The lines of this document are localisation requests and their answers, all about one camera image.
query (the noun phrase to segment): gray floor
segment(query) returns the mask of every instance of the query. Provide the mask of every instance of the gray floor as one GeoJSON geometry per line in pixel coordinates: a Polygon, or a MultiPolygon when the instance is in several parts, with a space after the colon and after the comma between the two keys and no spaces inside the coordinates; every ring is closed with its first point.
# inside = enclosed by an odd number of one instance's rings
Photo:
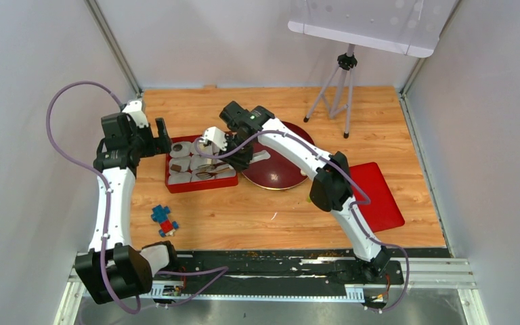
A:
{"type": "MultiPolygon", "coordinates": [[[[393,299],[398,294],[395,289],[390,292],[393,299]]],[[[170,310],[150,308],[131,316],[114,303],[85,303],[84,324],[111,324],[117,320],[115,324],[466,324],[456,290],[412,290],[396,309],[382,315],[364,311],[360,304],[353,303],[192,301],[170,310]]]]}

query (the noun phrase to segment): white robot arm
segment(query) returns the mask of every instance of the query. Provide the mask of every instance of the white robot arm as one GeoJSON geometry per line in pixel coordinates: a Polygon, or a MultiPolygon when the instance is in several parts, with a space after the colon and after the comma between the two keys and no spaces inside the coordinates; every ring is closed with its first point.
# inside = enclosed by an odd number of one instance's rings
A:
{"type": "Polygon", "coordinates": [[[247,142],[235,154],[222,160],[230,163],[236,170],[246,169],[253,152],[250,141],[252,137],[256,137],[260,144],[287,158],[313,181],[310,192],[312,202],[323,211],[332,213],[340,223],[350,240],[354,255],[368,262],[367,272],[370,272],[370,277],[379,276],[384,272],[389,256],[385,247],[377,244],[377,238],[358,206],[354,204],[355,196],[351,186],[342,175],[330,168],[326,161],[320,159],[324,157],[328,162],[337,163],[349,175],[347,159],[343,154],[337,152],[332,155],[311,145],[261,106],[249,112],[232,102],[223,109],[220,117],[233,134],[226,134],[216,127],[211,127],[202,135],[205,142],[212,142],[221,148],[221,156],[247,142]]]}
{"type": "MultiPolygon", "coordinates": [[[[222,160],[237,171],[246,169],[254,157],[251,141],[257,137],[259,143],[289,159],[313,181],[310,192],[312,202],[323,211],[332,213],[340,223],[352,244],[354,255],[366,262],[362,269],[364,275],[375,278],[385,271],[389,261],[385,247],[371,240],[376,238],[354,204],[351,186],[330,167],[330,164],[336,164],[339,166],[337,168],[349,174],[343,154],[331,154],[307,143],[261,106],[249,112],[236,102],[231,102],[222,110],[220,117],[234,134],[212,127],[204,132],[203,138],[221,149],[220,154],[225,155],[222,160]],[[238,146],[241,149],[236,150],[235,154],[226,154],[238,146]]],[[[138,252],[132,247],[129,233],[131,196],[140,158],[168,153],[171,149],[164,120],[158,118],[156,124],[158,137],[152,137],[141,100],[130,101],[122,112],[102,118],[105,138],[99,144],[93,166],[102,173],[110,187],[108,231],[103,234],[107,189],[99,178],[99,207],[93,239],[89,252],[77,256],[74,263],[77,274],[98,304],[112,300],[100,276],[100,268],[104,265],[100,262],[103,237],[107,238],[107,274],[112,289],[120,298],[148,292],[155,273],[177,263],[176,252],[170,242],[157,242],[138,252]]]]}

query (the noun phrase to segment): wooden floor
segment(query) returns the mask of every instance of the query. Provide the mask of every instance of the wooden floor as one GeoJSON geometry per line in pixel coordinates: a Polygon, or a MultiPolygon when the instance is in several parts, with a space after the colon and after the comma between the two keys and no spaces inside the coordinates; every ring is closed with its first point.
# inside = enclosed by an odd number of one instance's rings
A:
{"type": "MultiPolygon", "coordinates": [[[[146,114],[164,117],[171,137],[201,134],[211,126],[226,130],[218,117],[231,100],[249,110],[262,105],[278,118],[302,126],[316,145],[342,151],[350,165],[375,161],[402,211],[406,224],[376,235],[402,246],[444,246],[441,228],[414,147],[392,87],[354,90],[351,133],[343,139],[345,113],[329,120],[320,106],[309,123],[302,119],[319,88],[172,89],[145,92],[146,114]]],[[[331,100],[334,89],[327,97],[331,100]]],[[[274,192],[240,176],[237,188],[170,194],[165,158],[145,158],[138,167],[131,207],[135,247],[162,240],[150,219],[151,208],[168,205],[180,229],[167,238],[176,249],[345,248],[350,243],[331,214],[307,201],[310,182],[274,192]]]]}

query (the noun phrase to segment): dark red plate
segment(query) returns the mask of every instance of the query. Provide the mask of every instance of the dark red plate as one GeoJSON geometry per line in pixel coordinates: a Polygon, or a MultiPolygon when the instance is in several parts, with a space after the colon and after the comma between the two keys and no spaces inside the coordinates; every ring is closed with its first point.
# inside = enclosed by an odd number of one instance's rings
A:
{"type": "MultiPolygon", "coordinates": [[[[283,123],[292,132],[296,133],[309,143],[314,144],[312,138],[302,128],[292,123],[283,123]]],[[[292,164],[288,159],[284,158],[276,151],[262,146],[259,143],[254,145],[254,153],[262,150],[268,151],[268,153],[270,153],[270,158],[254,162],[247,170],[242,172],[242,174],[252,183],[268,190],[287,190],[300,185],[307,179],[306,176],[300,174],[300,168],[296,167],[296,165],[292,164]]]]}

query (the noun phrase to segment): white wall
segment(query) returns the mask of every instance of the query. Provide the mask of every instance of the white wall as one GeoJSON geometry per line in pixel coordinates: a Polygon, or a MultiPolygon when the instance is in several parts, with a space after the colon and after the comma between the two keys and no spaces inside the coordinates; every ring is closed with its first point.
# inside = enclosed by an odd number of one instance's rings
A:
{"type": "MultiPolygon", "coordinates": [[[[143,88],[322,85],[346,44],[291,32],[290,1],[99,0],[143,88]]],[[[401,87],[416,59],[356,47],[358,85],[401,87]]]]}
{"type": "MultiPolygon", "coordinates": [[[[81,79],[132,96],[83,1],[0,1],[0,324],[51,324],[92,236],[95,177],[65,162],[45,132],[51,97],[81,79]]],[[[53,134],[92,162],[100,117],[116,109],[100,90],[75,89],[53,112],[53,134]]]]}
{"type": "Polygon", "coordinates": [[[520,324],[520,1],[464,0],[410,101],[446,233],[490,324],[520,324]]]}

